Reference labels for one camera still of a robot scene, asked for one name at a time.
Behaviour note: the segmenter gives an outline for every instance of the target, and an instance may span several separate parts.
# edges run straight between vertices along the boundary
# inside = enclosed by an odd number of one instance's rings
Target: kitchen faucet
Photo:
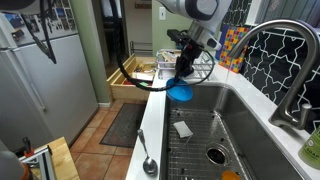
[[[246,42],[249,39],[251,39],[261,31],[272,28],[287,28],[295,30],[300,33],[300,35],[306,40],[306,43],[308,45],[308,54],[299,74],[295,78],[287,94],[282,99],[275,112],[269,118],[269,122],[275,126],[285,125],[301,130],[305,127],[309,112],[312,107],[310,104],[302,105],[300,120],[293,117],[291,108],[294,99],[298,94],[298,90],[302,87],[316,60],[319,59],[320,41],[316,31],[309,24],[300,20],[278,19],[268,21],[258,25],[257,27],[250,30],[245,36],[243,36],[243,38],[241,38],[240,41],[230,51],[229,56],[234,59],[240,57],[243,47],[246,45]]]

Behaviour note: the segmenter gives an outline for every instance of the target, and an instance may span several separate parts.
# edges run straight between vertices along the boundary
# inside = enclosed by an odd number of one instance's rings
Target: dish rack
[[[161,49],[157,52],[156,57],[157,57],[157,68],[159,70],[158,73],[158,78],[159,79],[170,79],[174,77],[176,71],[175,71],[175,65],[176,62],[174,61],[168,61],[166,60],[162,53],[163,52],[168,52],[173,55],[179,56],[180,55],[180,50],[177,49]],[[182,79],[203,79],[206,77],[212,67],[214,65],[214,61],[211,60],[210,56],[202,52],[199,58],[194,60],[194,63],[192,67],[194,68],[194,72],[190,74],[187,77],[184,77]]]

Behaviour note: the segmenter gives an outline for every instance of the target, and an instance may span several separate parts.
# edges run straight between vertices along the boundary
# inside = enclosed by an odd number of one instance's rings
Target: blue bowl
[[[171,78],[167,81],[167,86],[173,84],[174,78]],[[179,80],[176,84],[187,84],[184,80]],[[173,88],[167,90],[167,96],[175,102],[186,102],[189,101],[193,92],[190,86],[174,86]]]

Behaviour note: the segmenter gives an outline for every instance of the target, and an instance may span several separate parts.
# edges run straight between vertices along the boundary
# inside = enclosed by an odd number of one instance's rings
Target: metal spoon
[[[147,158],[143,162],[143,170],[144,170],[144,172],[146,172],[149,175],[156,175],[157,171],[158,171],[157,162],[149,157],[149,154],[148,154],[148,151],[147,151],[147,148],[146,148],[146,145],[145,145],[145,139],[144,139],[144,135],[143,135],[142,129],[138,130],[138,135],[139,135],[140,141],[141,141],[141,143],[142,143],[142,145],[144,147],[144,150],[145,150],[145,152],[147,154]]]

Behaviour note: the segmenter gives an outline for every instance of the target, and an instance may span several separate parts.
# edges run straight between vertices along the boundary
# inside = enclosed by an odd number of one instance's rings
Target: refrigerator
[[[46,25],[57,64],[41,52],[19,15],[0,14],[0,140],[11,151],[28,137],[36,148],[72,143],[97,111],[92,81],[68,1],[56,1]],[[28,15],[45,40],[41,20]]]

